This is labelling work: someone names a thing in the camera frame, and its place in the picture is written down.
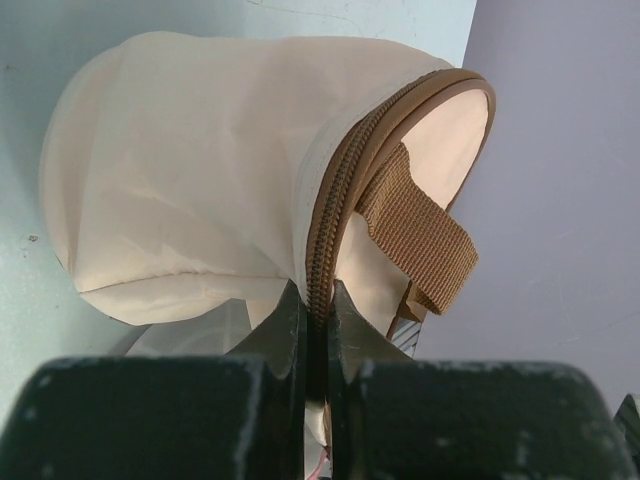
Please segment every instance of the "strap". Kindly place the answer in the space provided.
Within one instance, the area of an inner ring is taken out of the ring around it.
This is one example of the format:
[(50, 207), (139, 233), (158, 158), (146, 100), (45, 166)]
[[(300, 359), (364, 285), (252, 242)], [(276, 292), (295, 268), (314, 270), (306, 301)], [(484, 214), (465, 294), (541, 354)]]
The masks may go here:
[(413, 182), (403, 143), (375, 173), (355, 211), (371, 239), (411, 279), (415, 291), (407, 300), (445, 312), (478, 254), (467, 232)]

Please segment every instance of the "brown zipper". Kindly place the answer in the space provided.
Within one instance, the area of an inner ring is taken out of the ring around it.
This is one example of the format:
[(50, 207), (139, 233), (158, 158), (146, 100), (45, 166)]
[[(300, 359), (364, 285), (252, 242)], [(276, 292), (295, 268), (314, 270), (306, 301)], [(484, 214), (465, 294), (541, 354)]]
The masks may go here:
[[(491, 97), (491, 87), (474, 72), (447, 69), (424, 75), (401, 88), (367, 114), (347, 133), (333, 154), (314, 205), (307, 241), (307, 306), (311, 324), (309, 359), (313, 363), (309, 367), (322, 377), (318, 379), (321, 385), (311, 385), (309, 393), (312, 399), (320, 400), (325, 391), (327, 320), (336, 261), (347, 222), (358, 199), (386, 154), (412, 127), (409, 125), (408, 128), (399, 129), (403, 120), (417, 109), (422, 110), (423, 106), (431, 104), (422, 118), (428, 111), (453, 96), (478, 88), (479, 83)], [(490, 112), (487, 132), (492, 118)], [(396, 141), (388, 142), (390, 137)]]

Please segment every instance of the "bag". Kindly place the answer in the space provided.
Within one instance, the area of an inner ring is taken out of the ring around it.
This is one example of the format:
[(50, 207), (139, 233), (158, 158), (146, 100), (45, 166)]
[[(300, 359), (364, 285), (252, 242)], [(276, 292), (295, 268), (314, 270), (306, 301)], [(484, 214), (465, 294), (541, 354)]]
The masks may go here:
[(444, 312), (477, 260), (446, 209), (493, 116), (482, 77), (386, 40), (145, 34), (62, 95), (46, 227), (80, 295), (127, 323), (236, 298), (255, 326), (292, 279), (322, 325), (338, 278), (386, 335)]

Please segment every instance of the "pink cord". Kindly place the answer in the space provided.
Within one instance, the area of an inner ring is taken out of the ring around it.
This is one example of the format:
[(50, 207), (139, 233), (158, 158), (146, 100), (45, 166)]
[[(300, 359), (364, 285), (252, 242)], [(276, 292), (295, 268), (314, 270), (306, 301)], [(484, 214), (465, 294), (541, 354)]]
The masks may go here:
[(311, 472), (311, 475), (307, 480), (318, 480), (318, 477), (320, 476), (320, 471), (322, 471), (322, 466), (324, 465), (324, 462), (326, 460), (327, 460), (327, 449), (323, 448), (322, 453), (320, 454), (320, 461), (318, 462), (318, 466), (313, 472)]

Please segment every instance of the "zipper teeth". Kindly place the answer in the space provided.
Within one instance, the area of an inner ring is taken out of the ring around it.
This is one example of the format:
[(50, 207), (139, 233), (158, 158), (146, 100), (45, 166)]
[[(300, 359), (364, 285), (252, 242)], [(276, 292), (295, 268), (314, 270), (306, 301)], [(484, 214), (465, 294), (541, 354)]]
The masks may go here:
[(324, 329), (329, 316), (331, 290), (333, 286), (333, 266), (337, 259), (336, 235), (344, 203), (353, 180), (353, 176), (365, 145), (375, 127), (387, 111), (403, 96), (426, 81), (436, 72), (431, 72), (404, 86), (385, 100), (378, 108), (370, 112), (358, 125), (349, 146), (336, 169), (327, 195), (318, 226), (317, 241), (313, 247), (311, 268), (307, 279), (308, 306), (316, 330)]

